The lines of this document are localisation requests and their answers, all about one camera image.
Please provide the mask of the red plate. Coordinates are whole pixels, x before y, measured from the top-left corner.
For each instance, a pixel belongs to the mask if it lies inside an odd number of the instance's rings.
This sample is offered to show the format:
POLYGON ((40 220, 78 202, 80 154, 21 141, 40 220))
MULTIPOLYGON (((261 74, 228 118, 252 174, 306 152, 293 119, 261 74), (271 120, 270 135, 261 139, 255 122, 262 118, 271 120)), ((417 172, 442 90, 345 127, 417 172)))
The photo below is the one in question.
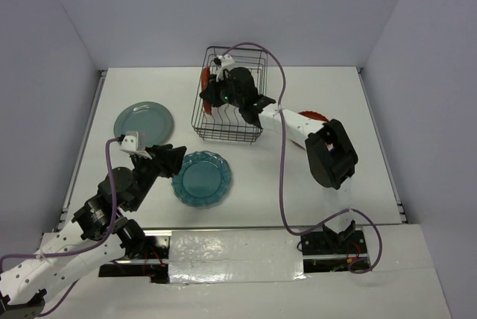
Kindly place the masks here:
MULTIPOLYGON (((209 76, 210 76, 209 67, 203 68, 202 73, 201 73, 201 79, 200 79, 200 85, 201 85, 201 90, 202 91, 204 91, 208 87, 209 76)), ((203 102, 203 111, 207 115, 211 115, 212 114, 212 107, 210 106, 210 104, 207 103, 205 100, 202 100, 202 102, 203 102)))

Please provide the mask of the teal embossed plate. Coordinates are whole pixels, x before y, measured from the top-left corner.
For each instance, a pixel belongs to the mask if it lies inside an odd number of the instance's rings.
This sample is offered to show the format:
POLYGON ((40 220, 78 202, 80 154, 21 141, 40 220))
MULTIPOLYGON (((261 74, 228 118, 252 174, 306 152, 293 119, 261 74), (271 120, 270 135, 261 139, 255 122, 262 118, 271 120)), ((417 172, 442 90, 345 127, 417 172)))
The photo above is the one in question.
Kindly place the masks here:
POLYGON ((182 167, 172 177, 174 195, 185 205, 194 208, 218 206, 233 184, 229 163, 211 151, 195 151, 183 158, 182 167))

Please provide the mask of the light green plate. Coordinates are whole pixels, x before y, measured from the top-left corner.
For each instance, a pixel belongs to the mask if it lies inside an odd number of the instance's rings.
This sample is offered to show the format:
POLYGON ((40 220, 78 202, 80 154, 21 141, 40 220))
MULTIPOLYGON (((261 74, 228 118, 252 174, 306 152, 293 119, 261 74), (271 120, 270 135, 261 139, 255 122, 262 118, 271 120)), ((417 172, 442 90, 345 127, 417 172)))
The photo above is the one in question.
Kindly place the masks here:
POLYGON ((144 133, 148 147, 165 144, 174 131, 174 119, 162 104, 152 101, 135 103, 120 112, 113 126, 115 137, 128 131, 144 133))

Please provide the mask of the small orange scalloped plate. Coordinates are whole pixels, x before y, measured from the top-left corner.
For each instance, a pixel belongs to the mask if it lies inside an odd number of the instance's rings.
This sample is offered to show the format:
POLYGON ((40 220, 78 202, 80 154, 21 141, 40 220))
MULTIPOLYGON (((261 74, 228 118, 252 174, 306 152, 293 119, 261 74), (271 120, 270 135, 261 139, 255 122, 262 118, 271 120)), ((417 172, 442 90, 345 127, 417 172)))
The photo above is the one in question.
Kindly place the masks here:
POLYGON ((306 149, 306 140, 323 129, 329 119, 315 111, 306 110, 299 113, 289 113, 291 120, 286 120, 287 137, 298 147, 306 149))

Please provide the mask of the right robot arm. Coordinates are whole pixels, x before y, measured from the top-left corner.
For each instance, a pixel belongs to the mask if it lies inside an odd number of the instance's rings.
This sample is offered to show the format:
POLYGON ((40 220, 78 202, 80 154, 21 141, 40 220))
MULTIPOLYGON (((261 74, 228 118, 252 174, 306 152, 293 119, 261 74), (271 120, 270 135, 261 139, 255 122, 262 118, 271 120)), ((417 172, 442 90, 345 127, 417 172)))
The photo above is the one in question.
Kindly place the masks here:
POLYGON ((207 113, 225 104, 238 109, 243 120, 261 130, 272 130, 281 135, 279 161, 279 211, 286 230, 293 236, 305 236, 321 227, 324 244, 333 253, 340 253, 350 243, 356 223, 344 214, 350 210, 342 206, 318 224, 297 232, 287 222, 284 207, 284 175, 286 141, 291 140, 306 150, 309 170, 314 180, 324 189, 340 192, 343 184, 355 174, 357 153, 342 123, 336 119, 311 119, 280 106, 261 93, 255 86, 250 71, 233 67, 212 73, 209 67, 202 69, 199 93, 207 113))

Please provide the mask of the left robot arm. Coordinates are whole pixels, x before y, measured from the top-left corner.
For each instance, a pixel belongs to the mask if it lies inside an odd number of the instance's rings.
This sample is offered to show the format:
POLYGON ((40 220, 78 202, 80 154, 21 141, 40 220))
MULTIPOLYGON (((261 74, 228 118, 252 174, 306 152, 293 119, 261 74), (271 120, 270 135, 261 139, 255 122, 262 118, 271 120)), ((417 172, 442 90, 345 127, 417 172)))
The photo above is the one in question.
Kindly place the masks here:
POLYGON ((107 176, 63 229, 33 254, 15 254, 19 264, 1 271, 1 317, 39 318, 46 303, 91 271, 123 257, 140 257, 147 237, 135 212, 159 177, 179 174, 187 148, 154 145, 131 151, 133 168, 112 167, 107 141, 107 176))

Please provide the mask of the silver foil cover panel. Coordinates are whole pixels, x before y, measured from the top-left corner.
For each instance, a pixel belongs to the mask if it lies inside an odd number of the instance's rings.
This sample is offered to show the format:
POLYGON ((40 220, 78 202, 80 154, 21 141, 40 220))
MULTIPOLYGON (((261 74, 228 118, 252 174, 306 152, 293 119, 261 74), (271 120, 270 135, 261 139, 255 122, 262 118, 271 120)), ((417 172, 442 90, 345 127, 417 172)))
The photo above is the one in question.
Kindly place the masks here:
POLYGON ((298 239, 284 230, 174 231, 169 282, 216 284, 304 279, 298 239))

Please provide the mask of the black mounting rail base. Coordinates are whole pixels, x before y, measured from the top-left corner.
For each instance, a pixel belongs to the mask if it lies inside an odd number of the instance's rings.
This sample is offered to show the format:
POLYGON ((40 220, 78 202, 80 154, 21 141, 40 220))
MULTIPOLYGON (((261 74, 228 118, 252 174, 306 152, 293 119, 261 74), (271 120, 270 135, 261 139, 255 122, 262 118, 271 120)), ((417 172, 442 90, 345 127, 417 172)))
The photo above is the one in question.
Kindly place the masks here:
POLYGON ((149 233, 140 254, 102 265, 98 275, 174 285, 290 282, 369 266, 361 230, 339 247, 331 246, 322 231, 298 237, 284 230, 193 230, 149 233))

